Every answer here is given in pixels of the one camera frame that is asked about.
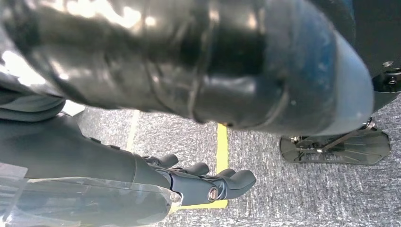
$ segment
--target clear plastic cover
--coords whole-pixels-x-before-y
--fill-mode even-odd
[[[0,226],[133,227],[163,220],[181,197],[154,185],[0,172]]]

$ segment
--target bolt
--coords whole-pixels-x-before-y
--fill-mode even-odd
[[[216,188],[216,187],[212,187],[212,188],[209,190],[209,193],[208,193],[208,200],[209,200],[210,202],[214,202],[214,201],[217,200],[217,196],[218,196],[218,190],[217,190],[217,188]]]
[[[388,82],[388,84],[389,84],[389,85],[395,85],[395,84],[397,84],[397,78],[396,78],[396,77],[391,77],[390,80],[389,80],[389,82]]]
[[[384,66],[384,67],[390,67],[390,66],[392,66],[393,64],[394,64],[393,61],[386,61],[385,63],[383,63],[383,66]]]

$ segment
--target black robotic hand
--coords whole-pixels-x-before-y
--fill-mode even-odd
[[[143,158],[156,171],[166,176],[171,184],[170,189],[182,196],[184,206],[235,199],[245,194],[256,182],[255,176],[249,170],[235,172],[226,169],[216,176],[209,176],[209,167],[205,163],[197,163],[189,168],[171,168],[178,163],[175,155],[161,159]]]

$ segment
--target black metal foot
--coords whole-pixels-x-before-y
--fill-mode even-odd
[[[365,126],[342,136],[282,137],[282,157],[291,163],[372,165],[390,154],[386,133]]]

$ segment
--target yellow tape line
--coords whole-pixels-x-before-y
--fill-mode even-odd
[[[228,169],[228,135],[227,128],[218,124],[217,126],[217,155],[216,155],[216,172]],[[227,200],[216,201],[211,204],[202,204],[195,206],[181,207],[180,209],[224,209],[228,205]]]

